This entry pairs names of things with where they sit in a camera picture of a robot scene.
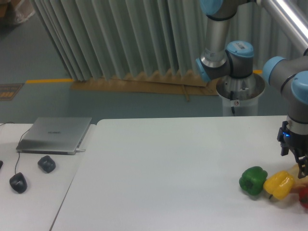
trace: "yellow floor stripe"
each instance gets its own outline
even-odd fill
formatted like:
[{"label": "yellow floor stripe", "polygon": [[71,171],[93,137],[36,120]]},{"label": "yellow floor stripe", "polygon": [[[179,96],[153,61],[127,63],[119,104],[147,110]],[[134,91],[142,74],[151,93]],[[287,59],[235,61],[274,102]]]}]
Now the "yellow floor stripe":
[{"label": "yellow floor stripe", "polygon": [[262,74],[262,70],[253,70],[253,73],[255,73],[255,74]]},{"label": "yellow floor stripe", "polygon": [[63,82],[74,82],[70,78],[58,78],[58,79],[37,79],[27,80],[26,83],[63,83]]}]

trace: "green bell pepper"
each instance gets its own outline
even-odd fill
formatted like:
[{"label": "green bell pepper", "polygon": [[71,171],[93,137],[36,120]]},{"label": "green bell pepper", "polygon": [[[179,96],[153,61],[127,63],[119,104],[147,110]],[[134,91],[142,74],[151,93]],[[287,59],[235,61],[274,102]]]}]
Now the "green bell pepper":
[{"label": "green bell pepper", "polygon": [[267,171],[264,171],[261,167],[251,167],[242,174],[239,181],[240,186],[248,194],[256,196],[262,192],[263,184],[267,176]]}]

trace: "metal pipe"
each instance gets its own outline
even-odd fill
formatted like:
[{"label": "metal pipe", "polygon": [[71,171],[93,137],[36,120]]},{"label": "metal pipe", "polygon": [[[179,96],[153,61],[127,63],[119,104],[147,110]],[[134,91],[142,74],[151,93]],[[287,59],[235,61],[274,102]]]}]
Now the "metal pipe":
[{"label": "metal pipe", "polygon": [[201,56],[201,61],[206,66],[216,68],[226,62],[225,46],[229,25],[230,19],[224,21],[207,19],[205,52]]},{"label": "metal pipe", "polygon": [[308,20],[292,0],[262,0],[261,5],[278,22],[286,36],[303,54],[308,51]]}]

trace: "cylindrical robot stand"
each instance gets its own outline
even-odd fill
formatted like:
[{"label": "cylindrical robot stand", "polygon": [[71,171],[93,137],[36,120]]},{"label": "cylindrical robot stand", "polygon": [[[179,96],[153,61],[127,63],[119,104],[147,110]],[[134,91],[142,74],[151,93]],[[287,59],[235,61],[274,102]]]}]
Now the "cylindrical robot stand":
[{"label": "cylindrical robot stand", "polygon": [[223,116],[256,116],[259,97],[264,89],[263,78],[256,74],[245,78],[221,78],[216,90],[222,99]]},{"label": "cylindrical robot stand", "polygon": [[259,96],[242,101],[230,101],[221,95],[223,116],[256,116],[258,115]]}]

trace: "laptop lid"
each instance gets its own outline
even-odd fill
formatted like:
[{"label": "laptop lid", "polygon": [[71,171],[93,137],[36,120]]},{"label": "laptop lid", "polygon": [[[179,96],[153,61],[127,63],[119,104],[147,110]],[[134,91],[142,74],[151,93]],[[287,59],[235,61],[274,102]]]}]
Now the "laptop lid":
[{"label": "laptop lid", "polygon": [[39,117],[16,150],[22,153],[75,154],[90,122],[90,117]]}]

